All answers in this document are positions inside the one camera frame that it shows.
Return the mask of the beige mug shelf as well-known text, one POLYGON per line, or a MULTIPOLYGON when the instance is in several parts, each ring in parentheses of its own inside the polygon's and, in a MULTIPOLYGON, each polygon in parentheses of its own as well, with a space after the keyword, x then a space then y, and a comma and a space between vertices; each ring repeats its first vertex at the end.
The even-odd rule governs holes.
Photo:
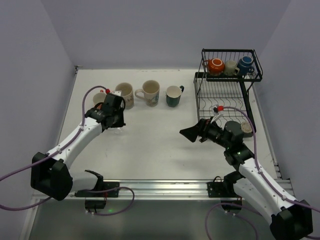
POLYGON ((226 76, 237 76, 240 69, 238 68, 238 64, 234 60, 227 60, 224 63, 223 74, 226 76))

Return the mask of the salmon orange mug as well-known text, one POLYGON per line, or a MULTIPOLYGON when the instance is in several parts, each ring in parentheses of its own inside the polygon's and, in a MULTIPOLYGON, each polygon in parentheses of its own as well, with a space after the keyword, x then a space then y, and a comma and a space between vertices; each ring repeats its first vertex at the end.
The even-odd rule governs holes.
POLYGON ((100 90, 97 94, 95 94, 92 98, 94 107, 97 109, 101 109, 102 103, 104 102, 106 98, 106 93, 103 90, 100 90))

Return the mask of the cream floral mug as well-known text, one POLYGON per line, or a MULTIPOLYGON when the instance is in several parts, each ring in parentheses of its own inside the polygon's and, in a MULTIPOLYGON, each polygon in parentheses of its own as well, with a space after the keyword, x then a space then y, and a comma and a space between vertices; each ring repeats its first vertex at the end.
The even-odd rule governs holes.
POLYGON ((125 109, 132 109, 134 106, 134 93, 132 85, 127 82, 122 82, 115 87, 115 91, 121 91, 121 96, 125 100, 125 109))

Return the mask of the orange round mug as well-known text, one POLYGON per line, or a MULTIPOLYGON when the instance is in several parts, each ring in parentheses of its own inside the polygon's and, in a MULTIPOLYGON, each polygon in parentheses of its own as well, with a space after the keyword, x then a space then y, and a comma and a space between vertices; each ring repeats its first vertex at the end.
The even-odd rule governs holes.
POLYGON ((207 68, 207 71, 212 76, 219 76, 225 69, 225 64, 220 58, 212 58, 205 60, 203 66, 207 68))

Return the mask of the tall floral white mug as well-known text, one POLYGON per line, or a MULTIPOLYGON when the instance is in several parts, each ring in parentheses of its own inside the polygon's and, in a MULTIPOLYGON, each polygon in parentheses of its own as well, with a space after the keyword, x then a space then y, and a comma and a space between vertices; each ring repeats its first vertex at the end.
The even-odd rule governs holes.
POLYGON ((155 80, 147 80, 143 83, 141 89, 137 89, 134 95, 144 100, 149 107, 155 107, 159 102, 160 84, 155 80))

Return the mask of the dark teal mug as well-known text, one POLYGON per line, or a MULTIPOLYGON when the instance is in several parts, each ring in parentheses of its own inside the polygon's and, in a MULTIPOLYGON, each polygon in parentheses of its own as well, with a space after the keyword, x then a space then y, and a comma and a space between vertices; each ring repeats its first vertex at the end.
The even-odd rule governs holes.
POLYGON ((169 107, 174 108, 176 107, 181 99, 181 95, 184 92, 185 87, 183 85, 181 86, 169 86, 166 89, 166 103, 169 107))

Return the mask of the small beige cup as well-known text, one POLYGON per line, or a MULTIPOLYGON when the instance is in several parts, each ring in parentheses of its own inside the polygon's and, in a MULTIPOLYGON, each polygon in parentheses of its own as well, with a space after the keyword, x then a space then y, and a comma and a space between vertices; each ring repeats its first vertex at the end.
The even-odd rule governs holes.
POLYGON ((253 132, 252 127, 250 125, 249 122, 242 122, 241 124, 241 130, 245 133, 245 134, 251 134, 253 132))

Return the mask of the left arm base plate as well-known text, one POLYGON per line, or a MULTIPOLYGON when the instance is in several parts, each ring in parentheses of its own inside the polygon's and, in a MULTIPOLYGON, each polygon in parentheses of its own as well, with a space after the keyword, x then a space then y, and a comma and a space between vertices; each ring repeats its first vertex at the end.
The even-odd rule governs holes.
POLYGON ((85 190, 77 191, 74 196, 78 198, 117 198, 119 196, 119 190, 112 190, 108 192, 100 192, 104 190, 111 190, 120 187, 120 183, 117 181, 104 181, 101 186, 96 186, 92 189, 93 192, 88 192, 85 190))

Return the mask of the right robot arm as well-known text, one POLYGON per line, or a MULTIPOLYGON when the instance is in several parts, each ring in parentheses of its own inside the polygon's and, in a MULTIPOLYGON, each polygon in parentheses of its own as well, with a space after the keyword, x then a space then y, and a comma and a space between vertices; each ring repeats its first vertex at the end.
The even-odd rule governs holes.
POLYGON ((224 156, 235 171, 224 177, 224 185, 244 198, 267 221, 277 240, 300 240, 313 228, 312 210, 305 201, 297 201, 284 190, 255 160, 254 153, 244 144, 241 125, 228 121, 223 128, 211 119, 180 130, 189 141, 210 140, 225 149, 224 156))

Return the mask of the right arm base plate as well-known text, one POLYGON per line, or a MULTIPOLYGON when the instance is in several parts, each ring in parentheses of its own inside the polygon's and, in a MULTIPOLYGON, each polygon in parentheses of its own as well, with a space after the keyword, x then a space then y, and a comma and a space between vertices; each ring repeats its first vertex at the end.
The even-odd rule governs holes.
POLYGON ((227 180, 216 176, 212 181, 206 183, 209 198, 238 198, 234 192, 233 185, 227 180))

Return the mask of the blue mug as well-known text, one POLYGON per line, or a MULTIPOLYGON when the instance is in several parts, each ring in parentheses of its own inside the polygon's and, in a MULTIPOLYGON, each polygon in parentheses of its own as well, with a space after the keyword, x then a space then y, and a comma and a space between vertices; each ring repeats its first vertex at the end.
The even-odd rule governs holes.
POLYGON ((252 74, 255 71, 253 66, 254 59, 251 56, 243 56, 239 59, 237 68, 239 69, 238 75, 245 76, 247 74, 252 74))

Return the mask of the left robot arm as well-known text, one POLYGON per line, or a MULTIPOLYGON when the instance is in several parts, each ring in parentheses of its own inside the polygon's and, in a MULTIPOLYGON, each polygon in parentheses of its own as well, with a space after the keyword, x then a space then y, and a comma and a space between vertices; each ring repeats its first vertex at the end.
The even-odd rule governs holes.
POLYGON ((125 126, 126 103, 120 91, 106 94, 100 108, 83 113, 81 123, 60 144, 47 153, 36 153, 32 158, 30 186, 62 201, 71 192, 96 192, 103 189, 103 176, 92 170, 71 175, 69 170, 86 146, 109 128, 125 126))

